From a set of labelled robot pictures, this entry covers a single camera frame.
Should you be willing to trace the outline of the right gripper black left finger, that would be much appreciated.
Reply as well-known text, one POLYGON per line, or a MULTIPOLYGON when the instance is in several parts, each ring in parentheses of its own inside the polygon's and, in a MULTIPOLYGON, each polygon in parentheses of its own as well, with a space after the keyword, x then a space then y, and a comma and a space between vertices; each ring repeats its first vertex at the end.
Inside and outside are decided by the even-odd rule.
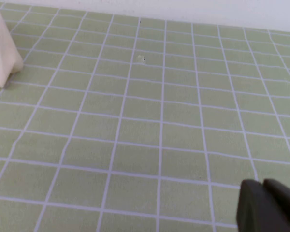
POLYGON ((240 232, 287 232, 288 221, 260 182, 243 180, 236 211, 240 232))

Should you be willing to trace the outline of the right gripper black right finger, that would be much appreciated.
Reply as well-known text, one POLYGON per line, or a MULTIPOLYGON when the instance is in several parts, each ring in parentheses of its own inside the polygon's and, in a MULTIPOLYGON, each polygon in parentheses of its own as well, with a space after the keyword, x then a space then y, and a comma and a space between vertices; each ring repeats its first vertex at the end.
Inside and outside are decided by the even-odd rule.
POLYGON ((263 186, 272 195, 290 223, 290 188, 275 179, 265 179, 263 186))

